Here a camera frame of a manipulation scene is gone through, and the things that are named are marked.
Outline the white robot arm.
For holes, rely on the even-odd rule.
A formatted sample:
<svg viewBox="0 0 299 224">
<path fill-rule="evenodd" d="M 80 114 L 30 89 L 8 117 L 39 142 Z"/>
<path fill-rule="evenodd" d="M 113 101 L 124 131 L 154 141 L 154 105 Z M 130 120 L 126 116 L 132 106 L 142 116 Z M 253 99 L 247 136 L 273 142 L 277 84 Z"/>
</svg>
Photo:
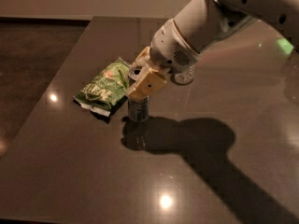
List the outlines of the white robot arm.
<svg viewBox="0 0 299 224">
<path fill-rule="evenodd" d="M 192 0 L 153 36 L 135 59 L 141 68 L 127 97 L 137 102 L 166 85 L 167 78 L 196 64 L 212 44 L 260 20 L 299 47 L 299 0 Z"/>
</svg>

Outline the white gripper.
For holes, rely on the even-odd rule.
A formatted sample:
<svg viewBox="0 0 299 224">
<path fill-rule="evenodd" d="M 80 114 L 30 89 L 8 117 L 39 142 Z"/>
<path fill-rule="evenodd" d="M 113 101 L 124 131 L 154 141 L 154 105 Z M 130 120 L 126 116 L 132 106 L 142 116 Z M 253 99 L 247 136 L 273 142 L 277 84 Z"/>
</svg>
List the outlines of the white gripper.
<svg viewBox="0 0 299 224">
<path fill-rule="evenodd" d="M 165 75 L 151 68 L 150 60 L 178 74 L 196 64 L 199 54 L 185 41 L 175 21 L 168 20 L 155 33 L 150 47 L 145 47 L 131 64 L 132 69 L 141 69 L 141 72 L 126 92 L 129 99 L 140 102 L 166 85 Z"/>
</svg>

